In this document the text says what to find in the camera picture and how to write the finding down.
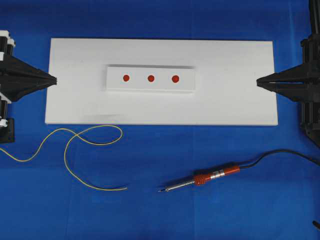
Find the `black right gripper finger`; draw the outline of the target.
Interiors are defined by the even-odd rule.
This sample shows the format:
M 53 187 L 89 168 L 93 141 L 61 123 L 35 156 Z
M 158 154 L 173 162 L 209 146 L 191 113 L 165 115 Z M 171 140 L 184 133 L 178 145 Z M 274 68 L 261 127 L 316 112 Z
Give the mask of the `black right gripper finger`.
M 304 84 L 258 82 L 257 86 L 265 90 L 275 92 L 293 102 L 307 102 L 307 88 Z
M 308 63 L 289 68 L 281 72 L 260 77 L 256 80 L 258 84 L 262 83 L 295 83 L 303 82 L 308 75 Z

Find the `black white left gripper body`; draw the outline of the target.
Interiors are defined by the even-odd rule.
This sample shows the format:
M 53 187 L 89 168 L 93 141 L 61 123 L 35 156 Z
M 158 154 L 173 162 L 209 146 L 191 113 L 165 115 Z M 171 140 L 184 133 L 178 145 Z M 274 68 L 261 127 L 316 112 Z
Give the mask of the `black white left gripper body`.
M 12 55 L 13 50 L 16 47 L 16 42 L 11 38 L 8 30 L 0 31 L 0 63 L 4 63 L 5 54 Z M 12 102 L 0 92 L 0 127 L 6 128 L 8 126 L 7 114 L 8 104 Z

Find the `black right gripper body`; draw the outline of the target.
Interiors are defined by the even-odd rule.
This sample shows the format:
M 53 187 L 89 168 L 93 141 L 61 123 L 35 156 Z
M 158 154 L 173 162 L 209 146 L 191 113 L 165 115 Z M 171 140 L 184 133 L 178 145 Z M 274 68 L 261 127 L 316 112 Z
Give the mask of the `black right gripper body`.
M 311 34 L 300 43 L 302 63 L 308 66 L 307 99 L 301 104 L 301 126 L 307 133 L 320 129 L 320 36 Z

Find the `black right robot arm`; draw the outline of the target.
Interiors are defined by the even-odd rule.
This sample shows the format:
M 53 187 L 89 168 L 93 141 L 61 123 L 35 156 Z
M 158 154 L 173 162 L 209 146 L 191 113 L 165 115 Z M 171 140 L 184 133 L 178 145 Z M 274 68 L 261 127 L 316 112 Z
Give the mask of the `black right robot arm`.
M 302 64 L 256 80 L 258 87 L 301 104 L 301 127 L 320 133 L 320 2 L 310 0 L 311 35 L 300 42 Z

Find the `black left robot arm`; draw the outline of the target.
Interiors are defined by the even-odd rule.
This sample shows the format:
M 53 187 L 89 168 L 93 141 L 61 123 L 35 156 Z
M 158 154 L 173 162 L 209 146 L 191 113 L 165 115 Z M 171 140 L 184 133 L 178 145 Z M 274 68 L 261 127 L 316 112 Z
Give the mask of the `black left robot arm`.
M 57 78 L 13 56 L 16 42 L 0 31 L 0 142 L 15 141 L 15 121 L 8 117 L 9 104 L 57 84 Z

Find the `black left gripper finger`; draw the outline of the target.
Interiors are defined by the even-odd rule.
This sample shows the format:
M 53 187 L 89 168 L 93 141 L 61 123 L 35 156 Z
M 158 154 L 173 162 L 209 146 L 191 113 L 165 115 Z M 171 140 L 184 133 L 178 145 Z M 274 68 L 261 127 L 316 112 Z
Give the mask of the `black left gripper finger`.
M 11 102 L 17 102 L 22 97 L 33 92 L 56 85 L 57 81 L 32 81 L 32 82 L 9 82 L 0 84 L 0 92 Z
M 0 61 L 0 75 L 6 77 L 29 77 L 57 82 L 57 78 L 35 68 L 14 56 L 3 54 Z

